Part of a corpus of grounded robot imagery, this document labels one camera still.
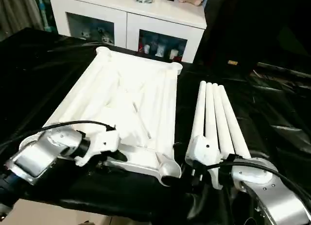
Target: white cylindrical rod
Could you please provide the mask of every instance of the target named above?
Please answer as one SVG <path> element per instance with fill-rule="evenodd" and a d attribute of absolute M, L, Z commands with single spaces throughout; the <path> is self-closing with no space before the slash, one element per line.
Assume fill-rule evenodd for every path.
<path fill-rule="evenodd" d="M 156 152 L 173 159 L 177 72 L 167 71 L 164 82 L 164 95 L 156 137 Z"/>
<path fill-rule="evenodd" d="M 109 72 L 109 78 L 104 72 L 98 74 L 93 81 L 93 85 L 96 86 L 87 98 L 85 98 L 85 100 L 89 99 L 89 101 L 79 119 L 92 120 L 95 114 L 97 114 L 102 107 L 106 106 L 111 98 L 111 94 L 116 93 L 118 83 L 118 75 L 112 70 Z"/>
<path fill-rule="evenodd" d="M 204 116 L 205 116 L 205 96 L 206 96 L 206 82 L 200 82 L 198 99 L 193 119 L 193 126 L 191 132 L 191 140 L 198 135 L 203 136 L 204 131 Z"/>
<path fill-rule="evenodd" d="M 96 78 L 106 71 L 103 70 L 103 68 L 109 67 L 109 54 L 110 50 L 108 48 L 99 49 L 95 59 L 88 66 L 85 73 L 79 78 L 78 82 L 74 85 L 74 87 L 79 88 L 79 91 L 76 93 L 66 110 L 64 110 L 64 113 L 60 117 L 59 121 L 71 121 L 72 119 L 75 119 L 74 116 L 77 114 L 78 116 L 81 115 L 79 113 L 83 108 L 83 102 L 85 102 L 85 99 L 92 94 L 92 90 L 96 88 L 96 85 L 94 84 Z"/>
<path fill-rule="evenodd" d="M 229 154 L 234 154 L 234 149 L 225 117 L 222 99 L 220 97 L 219 88 L 216 83 L 213 84 L 213 97 L 220 152 L 224 158 L 227 158 Z"/>
<path fill-rule="evenodd" d="M 222 98 L 223 107 L 225 111 L 225 117 L 227 119 L 229 131 L 231 134 L 231 139 L 233 142 L 234 150 L 237 155 L 243 158 L 251 158 L 249 150 L 247 148 L 245 139 L 243 137 L 242 131 L 240 129 L 237 118 L 232 109 L 230 100 L 227 96 L 224 86 L 219 86 L 220 96 Z"/>
<path fill-rule="evenodd" d="M 148 131 L 149 139 L 156 138 L 157 135 L 164 94 L 165 76 L 165 71 L 160 71 L 144 86 L 144 93 L 140 107 L 138 108 L 138 114 Z"/>
<path fill-rule="evenodd" d="M 213 98 L 213 86 L 212 83 L 207 83 L 206 86 L 206 104 L 205 104 L 205 137 L 210 143 L 218 148 L 217 128 L 215 107 Z"/>

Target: white cabinet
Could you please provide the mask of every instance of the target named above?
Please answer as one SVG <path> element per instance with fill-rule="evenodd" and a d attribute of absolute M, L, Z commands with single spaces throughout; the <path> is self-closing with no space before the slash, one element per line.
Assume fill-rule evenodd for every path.
<path fill-rule="evenodd" d="M 51 4 L 59 34 L 126 48 L 125 11 L 77 0 L 51 0 Z"/>
<path fill-rule="evenodd" d="M 178 1 L 51 0 L 59 34 L 192 63 L 204 9 Z"/>

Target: glass cabinet door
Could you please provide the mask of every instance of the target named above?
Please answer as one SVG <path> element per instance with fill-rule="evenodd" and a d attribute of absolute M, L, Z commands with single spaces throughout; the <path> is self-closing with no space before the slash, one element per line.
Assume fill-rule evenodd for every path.
<path fill-rule="evenodd" d="M 203 29 L 128 13 L 126 48 L 192 63 L 203 32 Z"/>
<path fill-rule="evenodd" d="M 138 51 L 145 54 L 181 61 L 184 55 L 186 39 L 140 30 Z"/>
<path fill-rule="evenodd" d="M 67 13 L 70 36 L 114 46 L 114 23 Z"/>
<path fill-rule="evenodd" d="M 51 0 L 59 34 L 126 48 L 126 12 L 78 0 Z"/>

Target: black cable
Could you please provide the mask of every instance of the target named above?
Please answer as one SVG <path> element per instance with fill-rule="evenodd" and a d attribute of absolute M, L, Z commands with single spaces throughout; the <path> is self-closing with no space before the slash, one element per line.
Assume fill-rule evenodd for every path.
<path fill-rule="evenodd" d="M 26 137 L 29 137 L 31 135 L 34 135 L 36 133 L 39 133 L 39 132 L 42 132 L 42 131 L 46 131 L 48 129 L 54 129 L 54 128 L 57 128 L 57 127 L 61 127 L 61 126 L 66 126 L 66 125 L 72 125 L 72 124 L 85 124 L 85 123 L 90 123 L 90 124 L 98 124 L 98 125 L 102 125 L 102 126 L 105 126 L 107 128 L 107 131 L 110 131 L 110 130 L 115 130 L 116 128 L 114 127 L 111 127 L 110 125 L 108 124 L 105 124 L 105 123 L 102 123 L 102 122 L 99 122 L 99 121 L 68 121 L 68 122 L 61 122 L 61 123 L 57 123 L 57 124 L 52 124 L 52 125 L 49 125 L 49 126 L 45 126 L 45 127 L 42 127 L 42 128 L 39 128 L 39 129 L 35 129 L 35 130 L 31 130 L 31 131 L 27 131 L 17 137 L 13 137 L 3 143 L 0 144 L 0 148 L 2 148 L 3 146 L 6 146 L 12 142 L 15 142 L 17 140 L 20 140 L 22 138 L 26 138 Z"/>
<path fill-rule="evenodd" d="M 301 202 L 305 205 L 307 210 L 311 212 L 310 194 L 308 194 L 302 187 L 300 187 L 299 185 L 297 185 L 296 183 L 294 183 L 293 181 L 291 181 L 289 178 L 285 177 L 281 173 L 271 168 L 268 168 L 268 167 L 265 167 L 259 164 L 255 164 L 255 163 L 248 163 L 248 162 L 222 162 L 222 163 L 217 163 L 217 164 L 206 166 L 205 169 L 208 171 L 210 169 L 219 168 L 222 166 L 246 166 L 246 167 L 261 169 L 261 170 L 264 170 L 264 171 L 267 171 L 267 172 L 270 172 L 276 175 L 283 181 L 285 185 L 289 187 L 290 190 L 292 190 L 300 198 Z"/>

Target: white tray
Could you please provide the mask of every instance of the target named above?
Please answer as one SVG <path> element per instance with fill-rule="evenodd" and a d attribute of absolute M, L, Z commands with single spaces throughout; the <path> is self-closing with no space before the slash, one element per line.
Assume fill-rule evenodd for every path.
<path fill-rule="evenodd" d="M 94 120 L 116 126 L 122 162 L 108 158 L 107 166 L 155 176 L 181 176 L 173 144 L 179 63 L 164 63 L 105 47 L 79 78 L 45 125 Z M 77 124 L 87 136 L 101 127 Z"/>

